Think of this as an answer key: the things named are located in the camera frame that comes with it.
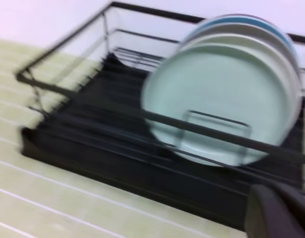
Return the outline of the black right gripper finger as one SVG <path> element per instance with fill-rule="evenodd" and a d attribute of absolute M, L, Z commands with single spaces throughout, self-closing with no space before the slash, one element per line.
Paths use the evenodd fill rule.
<path fill-rule="evenodd" d="M 283 183 L 252 186 L 245 233 L 248 238 L 305 238 L 305 196 Z"/>

